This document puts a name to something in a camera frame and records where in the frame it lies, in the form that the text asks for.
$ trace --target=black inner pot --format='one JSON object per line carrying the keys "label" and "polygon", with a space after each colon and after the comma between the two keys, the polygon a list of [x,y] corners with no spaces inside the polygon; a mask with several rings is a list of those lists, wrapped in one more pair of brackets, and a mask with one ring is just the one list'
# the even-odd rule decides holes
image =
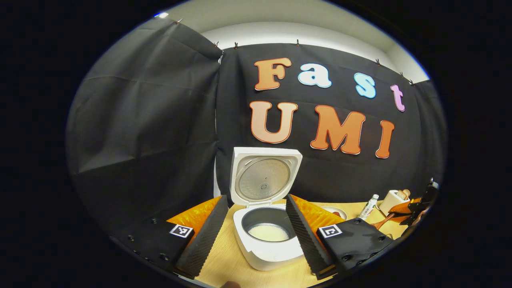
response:
{"label": "black inner pot", "polygon": [[283,229],[286,234],[288,234],[288,239],[284,241],[288,241],[295,237],[295,231],[293,230],[290,219],[288,218],[288,214],[286,214],[284,209],[273,207],[256,208],[245,214],[242,218],[242,227],[244,228],[244,231],[252,238],[263,242],[284,242],[265,241],[249,234],[249,230],[262,224],[272,225]]}

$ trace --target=light blue letter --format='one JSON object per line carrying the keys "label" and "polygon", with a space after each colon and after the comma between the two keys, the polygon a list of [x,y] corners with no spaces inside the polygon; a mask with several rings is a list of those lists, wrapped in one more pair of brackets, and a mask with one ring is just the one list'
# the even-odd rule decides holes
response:
{"label": "light blue letter", "polygon": [[375,81],[372,77],[362,73],[355,73],[354,80],[358,84],[355,87],[355,90],[359,93],[359,95],[370,99],[375,97]]}
{"label": "light blue letter", "polygon": [[304,85],[317,85],[318,87],[327,88],[332,85],[329,81],[329,71],[319,64],[308,63],[301,66],[301,72],[298,80]]}

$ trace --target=inner lid plate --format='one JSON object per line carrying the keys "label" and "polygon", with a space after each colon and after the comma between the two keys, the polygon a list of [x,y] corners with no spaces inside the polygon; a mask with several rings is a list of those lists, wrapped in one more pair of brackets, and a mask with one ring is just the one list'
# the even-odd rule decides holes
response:
{"label": "inner lid plate", "polygon": [[290,176],[290,169],[283,161],[275,158],[257,158],[238,174],[236,191],[247,201],[267,200],[286,186]]}

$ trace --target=white rice cooker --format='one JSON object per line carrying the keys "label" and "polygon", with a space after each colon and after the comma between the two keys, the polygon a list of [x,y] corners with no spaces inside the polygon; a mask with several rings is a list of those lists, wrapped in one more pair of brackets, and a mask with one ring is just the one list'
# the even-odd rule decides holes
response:
{"label": "white rice cooker", "polygon": [[274,270],[304,256],[286,205],[272,204],[288,194],[301,161],[293,149],[234,148],[231,199],[246,207],[233,215],[235,236],[256,270]]}

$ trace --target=inner pot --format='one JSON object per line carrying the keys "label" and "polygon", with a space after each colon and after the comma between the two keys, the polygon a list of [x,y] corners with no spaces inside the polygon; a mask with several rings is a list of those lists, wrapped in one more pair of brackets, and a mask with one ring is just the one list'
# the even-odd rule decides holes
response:
{"label": "inner pot", "polygon": [[249,236],[264,242],[283,242],[295,237],[288,214],[280,208],[253,209],[242,218],[242,227]]}

